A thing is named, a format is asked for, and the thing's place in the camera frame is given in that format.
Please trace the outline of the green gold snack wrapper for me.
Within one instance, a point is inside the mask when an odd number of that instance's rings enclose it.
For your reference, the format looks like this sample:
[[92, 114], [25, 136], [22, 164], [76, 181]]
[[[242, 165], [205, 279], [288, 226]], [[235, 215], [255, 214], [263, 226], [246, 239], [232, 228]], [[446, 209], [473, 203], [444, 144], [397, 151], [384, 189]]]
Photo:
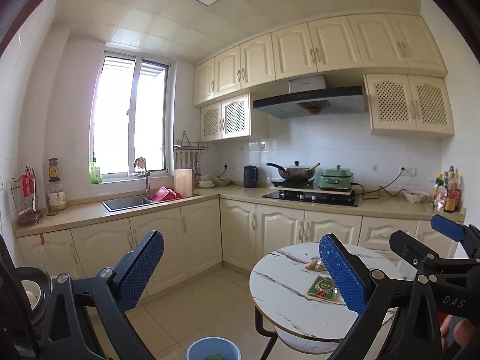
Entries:
[[328, 276], [318, 276], [307, 291], [307, 295], [327, 302], [338, 300], [338, 287]]

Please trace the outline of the steel kitchen sink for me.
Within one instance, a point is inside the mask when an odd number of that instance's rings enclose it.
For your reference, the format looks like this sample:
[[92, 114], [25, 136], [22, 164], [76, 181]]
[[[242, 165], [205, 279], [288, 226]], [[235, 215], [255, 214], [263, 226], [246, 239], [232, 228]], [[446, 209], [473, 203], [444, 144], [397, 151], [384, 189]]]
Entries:
[[102, 201], [102, 204], [109, 212], [117, 212], [140, 206], [152, 205], [154, 202], [143, 196], [132, 196]]

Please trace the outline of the kitchen window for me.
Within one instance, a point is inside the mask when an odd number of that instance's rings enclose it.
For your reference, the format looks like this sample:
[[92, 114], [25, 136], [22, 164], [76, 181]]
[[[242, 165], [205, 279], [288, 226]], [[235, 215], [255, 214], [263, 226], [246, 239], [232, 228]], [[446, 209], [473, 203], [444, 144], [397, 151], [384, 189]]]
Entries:
[[90, 127], [90, 161], [102, 182], [168, 171], [168, 73], [168, 64], [142, 56], [103, 56]]

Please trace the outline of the white bowl on counter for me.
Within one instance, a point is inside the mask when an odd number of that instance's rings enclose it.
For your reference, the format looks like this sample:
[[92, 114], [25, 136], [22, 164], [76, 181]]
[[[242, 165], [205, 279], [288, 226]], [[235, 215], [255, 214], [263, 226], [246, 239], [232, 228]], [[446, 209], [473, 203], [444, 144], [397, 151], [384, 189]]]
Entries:
[[405, 199], [413, 204], [422, 204], [426, 203], [428, 199], [431, 197], [430, 194], [424, 193], [422, 191], [402, 191], [403, 196]]

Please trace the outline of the lower cream base cabinets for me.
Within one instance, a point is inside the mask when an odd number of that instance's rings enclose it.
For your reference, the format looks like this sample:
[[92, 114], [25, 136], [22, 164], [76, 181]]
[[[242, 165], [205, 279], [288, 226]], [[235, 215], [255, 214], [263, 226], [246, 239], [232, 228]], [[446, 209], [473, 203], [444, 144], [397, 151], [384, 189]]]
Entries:
[[26, 264], [51, 275], [84, 278], [113, 266], [156, 230], [165, 249], [146, 288], [153, 295], [220, 263], [250, 271], [273, 250], [318, 242], [327, 233], [393, 263], [399, 259], [388, 241], [396, 230], [444, 257], [453, 256], [456, 243], [431, 228], [432, 214], [427, 205], [393, 199], [333, 208], [215, 194], [116, 213], [98, 203], [78, 205], [18, 228], [16, 241]]

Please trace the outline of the black gas stove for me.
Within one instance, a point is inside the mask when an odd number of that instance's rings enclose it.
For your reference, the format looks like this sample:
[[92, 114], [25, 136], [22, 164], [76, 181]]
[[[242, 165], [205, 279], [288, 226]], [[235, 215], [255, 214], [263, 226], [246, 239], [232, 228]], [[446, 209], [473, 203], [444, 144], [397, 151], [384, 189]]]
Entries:
[[[272, 182], [272, 187], [285, 186], [289, 188], [308, 188], [311, 185], [316, 185], [315, 180], [308, 180], [304, 183], [289, 183], [289, 182]], [[323, 204], [323, 205], [332, 205], [332, 206], [358, 206], [359, 197], [354, 191], [351, 195], [334, 195], [334, 194], [324, 194], [324, 193], [302, 193], [294, 191], [283, 191], [278, 189], [272, 189], [271, 192], [264, 194], [264, 198], [274, 199], [274, 200], [283, 200], [288, 202], [297, 202], [297, 203], [312, 203], [312, 204]]]

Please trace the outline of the red plastic basin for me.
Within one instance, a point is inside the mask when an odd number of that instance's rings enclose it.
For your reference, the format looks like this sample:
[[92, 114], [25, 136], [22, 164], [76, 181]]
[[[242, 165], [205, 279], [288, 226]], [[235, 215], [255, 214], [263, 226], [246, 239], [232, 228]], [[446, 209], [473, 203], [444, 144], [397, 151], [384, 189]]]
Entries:
[[170, 200], [174, 200], [177, 198], [181, 198], [182, 195], [179, 192], [174, 191], [165, 186], [161, 186], [155, 193], [153, 193], [150, 197], [151, 201], [155, 203], [166, 202]]

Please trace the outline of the black rice cooker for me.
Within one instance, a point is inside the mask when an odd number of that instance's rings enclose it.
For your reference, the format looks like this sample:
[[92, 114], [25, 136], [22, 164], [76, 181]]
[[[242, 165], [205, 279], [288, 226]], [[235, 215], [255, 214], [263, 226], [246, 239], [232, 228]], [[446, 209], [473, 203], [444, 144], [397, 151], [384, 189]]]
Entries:
[[38, 357], [42, 324], [50, 300], [52, 280], [46, 271], [37, 267], [17, 267], [16, 274], [19, 278], [21, 294], [26, 299], [26, 319], [22, 321], [25, 339], [21, 347], [24, 353], [31, 352], [31, 357]]

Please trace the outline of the wooden board under cookers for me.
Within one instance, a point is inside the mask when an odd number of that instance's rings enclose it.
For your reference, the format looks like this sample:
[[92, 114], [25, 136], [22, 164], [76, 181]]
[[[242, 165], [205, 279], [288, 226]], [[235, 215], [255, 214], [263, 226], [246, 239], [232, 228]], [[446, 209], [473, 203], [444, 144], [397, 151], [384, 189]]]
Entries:
[[315, 186], [315, 185], [311, 185], [308, 188], [289, 188], [289, 187], [285, 187], [285, 186], [279, 186], [279, 187], [272, 187], [272, 189], [278, 189], [278, 190], [283, 190], [283, 191], [302, 192], [302, 193], [311, 193], [311, 194], [334, 194], [334, 195], [345, 195], [345, 196], [349, 196], [354, 192], [353, 189], [348, 189], [348, 190], [321, 189], [320, 187]]

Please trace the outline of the wooden cutting board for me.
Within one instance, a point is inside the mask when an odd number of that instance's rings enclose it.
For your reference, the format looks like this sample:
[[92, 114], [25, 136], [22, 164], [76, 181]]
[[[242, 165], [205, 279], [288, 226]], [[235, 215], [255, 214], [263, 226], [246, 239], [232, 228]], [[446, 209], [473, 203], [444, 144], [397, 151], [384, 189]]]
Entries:
[[194, 195], [194, 170], [175, 169], [173, 173], [173, 190], [182, 197]]

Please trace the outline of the stacked white bowls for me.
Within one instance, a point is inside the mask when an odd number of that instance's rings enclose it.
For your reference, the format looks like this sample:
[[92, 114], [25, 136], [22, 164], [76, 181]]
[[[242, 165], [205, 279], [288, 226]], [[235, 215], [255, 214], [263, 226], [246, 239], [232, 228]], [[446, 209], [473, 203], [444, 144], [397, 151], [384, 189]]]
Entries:
[[212, 180], [210, 175], [201, 175], [198, 181], [199, 188], [210, 189], [216, 186], [215, 182]]

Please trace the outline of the hanging utensil rack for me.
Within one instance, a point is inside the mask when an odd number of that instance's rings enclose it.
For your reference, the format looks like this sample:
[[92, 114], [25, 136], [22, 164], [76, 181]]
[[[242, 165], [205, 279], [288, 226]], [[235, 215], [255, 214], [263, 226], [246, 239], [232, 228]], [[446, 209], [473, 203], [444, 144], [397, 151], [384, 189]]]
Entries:
[[206, 143], [191, 141], [186, 133], [182, 132], [181, 139], [173, 146], [173, 160], [175, 169], [192, 169], [193, 174], [201, 174], [201, 154], [207, 152]]

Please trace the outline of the black electric kettle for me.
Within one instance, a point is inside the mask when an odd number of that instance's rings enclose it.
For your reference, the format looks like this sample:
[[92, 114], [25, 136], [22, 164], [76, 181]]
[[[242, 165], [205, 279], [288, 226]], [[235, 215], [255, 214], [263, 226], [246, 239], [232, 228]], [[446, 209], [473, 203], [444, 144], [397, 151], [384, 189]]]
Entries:
[[253, 165], [244, 166], [243, 169], [243, 186], [247, 189], [253, 189], [258, 182], [258, 168]]

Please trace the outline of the black range hood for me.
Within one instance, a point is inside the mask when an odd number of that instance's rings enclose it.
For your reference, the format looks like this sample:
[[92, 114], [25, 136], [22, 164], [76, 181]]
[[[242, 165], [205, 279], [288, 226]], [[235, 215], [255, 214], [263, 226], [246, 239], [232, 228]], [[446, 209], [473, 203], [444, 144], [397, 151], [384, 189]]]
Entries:
[[289, 80], [289, 93], [253, 101], [253, 109], [278, 119], [357, 114], [367, 111], [360, 85], [329, 87], [324, 76]]

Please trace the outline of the wall power socket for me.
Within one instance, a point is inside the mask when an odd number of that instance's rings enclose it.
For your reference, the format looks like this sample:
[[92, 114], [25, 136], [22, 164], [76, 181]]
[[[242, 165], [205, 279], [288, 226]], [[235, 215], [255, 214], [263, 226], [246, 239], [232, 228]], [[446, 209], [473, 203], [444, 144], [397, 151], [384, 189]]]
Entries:
[[400, 176], [403, 176], [403, 177], [416, 177], [416, 174], [417, 174], [417, 170], [416, 170], [416, 167], [415, 167], [415, 166], [411, 166], [411, 167], [402, 166], [402, 167], [400, 168]]

